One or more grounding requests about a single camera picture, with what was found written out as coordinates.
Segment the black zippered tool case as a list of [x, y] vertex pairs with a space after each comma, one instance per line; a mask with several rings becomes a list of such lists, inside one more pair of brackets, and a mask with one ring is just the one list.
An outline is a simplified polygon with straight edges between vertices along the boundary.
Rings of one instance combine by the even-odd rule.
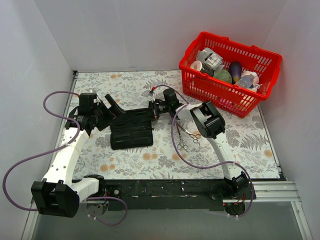
[[153, 128], [148, 108], [127, 110], [115, 118], [111, 125], [110, 145], [113, 150], [152, 146]]

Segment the silver thinning scissors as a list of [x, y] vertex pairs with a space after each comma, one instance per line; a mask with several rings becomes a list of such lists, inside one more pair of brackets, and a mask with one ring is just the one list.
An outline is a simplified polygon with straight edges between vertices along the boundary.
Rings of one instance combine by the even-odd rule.
[[184, 127], [182, 127], [180, 124], [177, 125], [181, 130], [183, 130], [185, 133], [187, 133], [192, 139], [193, 139], [193, 142], [195, 144], [198, 144], [200, 145], [200, 138], [202, 137], [202, 135], [200, 133], [197, 133], [197, 134], [194, 134], [190, 131], [188, 131], [187, 129], [185, 129]]

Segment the silver straight scissors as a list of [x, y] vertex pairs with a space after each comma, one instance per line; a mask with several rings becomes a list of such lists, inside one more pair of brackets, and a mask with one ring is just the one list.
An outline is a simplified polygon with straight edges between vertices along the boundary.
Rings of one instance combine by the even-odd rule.
[[188, 146], [184, 143], [184, 140], [182, 138], [182, 134], [181, 134], [181, 131], [180, 131], [178, 124], [176, 124], [176, 129], [177, 129], [178, 136], [179, 136], [179, 143], [177, 145], [177, 149], [178, 150], [185, 150], [186, 152], [188, 152]]

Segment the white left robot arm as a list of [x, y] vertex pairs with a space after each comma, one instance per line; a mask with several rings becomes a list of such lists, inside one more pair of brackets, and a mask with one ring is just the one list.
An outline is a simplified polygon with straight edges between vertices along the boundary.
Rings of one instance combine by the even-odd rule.
[[93, 197], [101, 200], [107, 195], [104, 177], [89, 174], [73, 181], [80, 153], [94, 129], [111, 125], [116, 115], [108, 109], [95, 92], [78, 95], [76, 106], [65, 118], [64, 136], [54, 160], [41, 181], [34, 181], [31, 193], [42, 215], [72, 218], [80, 203]]

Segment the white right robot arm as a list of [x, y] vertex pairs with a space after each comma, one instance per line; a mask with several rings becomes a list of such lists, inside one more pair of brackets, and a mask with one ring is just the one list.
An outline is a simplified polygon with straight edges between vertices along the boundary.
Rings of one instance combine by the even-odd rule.
[[234, 156], [226, 137], [226, 122], [220, 112], [211, 101], [205, 101], [201, 104], [180, 103], [177, 98], [180, 93], [171, 87], [163, 93], [166, 96], [165, 100], [153, 97], [148, 104], [152, 116], [158, 118], [161, 114], [169, 113], [172, 117], [172, 131], [176, 119], [193, 121], [200, 135], [206, 138], [213, 147], [219, 163], [211, 166], [194, 165], [183, 158], [177, 145], [173, 142], [173, 147], [180, 159], [190, 167], [201, 170], [221, 166], [227, 195], [232, 199], [243, 196], [251, 178], [246, 169], [233, 160]]

